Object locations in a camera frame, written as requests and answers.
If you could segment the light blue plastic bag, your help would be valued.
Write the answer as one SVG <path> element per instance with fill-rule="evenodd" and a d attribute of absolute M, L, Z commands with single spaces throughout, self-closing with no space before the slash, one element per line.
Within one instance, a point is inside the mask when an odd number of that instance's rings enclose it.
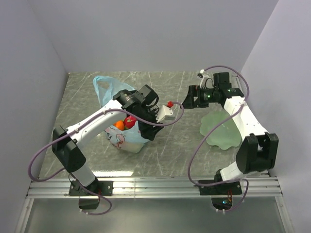
<path fill-rule="evenodd" d="M 134 90 L 130 85 L 109 76 L 96 76 L 93 85 L 102 107 L 119 91 Z M 117 121 L 105 130 L 105 134 L 114 147 L 131 153 L 138 153 L 149 141 L 141 136 L 138 121 L 132 116 Z"/>

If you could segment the red fake dragon fruit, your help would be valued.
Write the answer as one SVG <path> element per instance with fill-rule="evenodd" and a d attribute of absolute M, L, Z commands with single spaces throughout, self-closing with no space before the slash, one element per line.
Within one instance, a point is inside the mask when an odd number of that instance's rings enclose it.
<path fill-rule="evenodd" d="M 132 127 L 134 127 L 135 123 L 136 123 L 137 119 L 133 116 L 128 116 L 124 121 L 124 130 L 129 130 Z"/>

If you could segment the orange fake tangerine back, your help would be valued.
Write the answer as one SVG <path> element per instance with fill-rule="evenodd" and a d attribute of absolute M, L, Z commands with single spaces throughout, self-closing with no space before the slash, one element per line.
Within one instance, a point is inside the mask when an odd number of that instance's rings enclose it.
<path fill-rule="evenodd" d="M 116 123 L 113 124 L 113 126 L 119 129 L 120 131 L 123 131 L 125 128 L 124 122 L 122 120 L 117 121 Z"/>

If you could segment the green leaf-shaped plate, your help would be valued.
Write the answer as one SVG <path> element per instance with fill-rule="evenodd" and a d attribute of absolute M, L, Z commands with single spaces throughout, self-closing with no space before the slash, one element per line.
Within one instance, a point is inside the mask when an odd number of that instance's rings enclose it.
<path fill-rule="evenodd" d="M 200 134 L 205 136 L 217 124 L 227 119 L 229 114 L 225 110 L 212 111 L 201 118 Z M 221 150 L 227 150 L 231 147 L 238 147 L 241 143 L 240 132 L 233 119 L 228 120 L 206 139 L 211 146 L 218 146 Z"/>

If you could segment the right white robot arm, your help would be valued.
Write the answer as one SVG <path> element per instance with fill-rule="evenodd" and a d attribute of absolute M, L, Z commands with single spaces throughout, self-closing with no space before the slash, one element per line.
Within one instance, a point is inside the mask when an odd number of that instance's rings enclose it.
<path fill-rule="evenodd" d="M 242 138 L 236 161 L 220 169 L 214 177 L 214 188 L 220 194 L 231 188 L 230 181 L 238 181 L 247 174 L 274 168 L 279 144 L 275 133 L 269 133 L 256 119 L 238 87 L 233 87 L 228 72 L 213 74 L 213 87 L 205 87 L 208 75 L 199 73 L 200 85 L 190 85 L 182 105 L 186 109 L 207 108 L 218 103 L 229 114 Z"/>

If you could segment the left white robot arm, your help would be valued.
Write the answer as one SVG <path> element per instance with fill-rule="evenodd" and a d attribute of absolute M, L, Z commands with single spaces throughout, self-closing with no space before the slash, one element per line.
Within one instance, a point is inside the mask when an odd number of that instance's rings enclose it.
<path fill-rule="evenodd" d="M 138 122 L 140 135 L 150 141 L 162 129 L 156 125 L 156 111 L 152 108 L 158 103 L 157 93 L 148 85 L 140 90 L 121 90 L 100 110 L 83 121 L 64 129 L 59 126 L 53 130 L 52 139 L 56 143 L 52 151 L 65 170 L 81 184 L 80 189 L 86 195 L 99 191 L 99 182 L 86 164 L 81 149 L 92 138 L 100 134 L 119 120 L 133 114 Z"/>

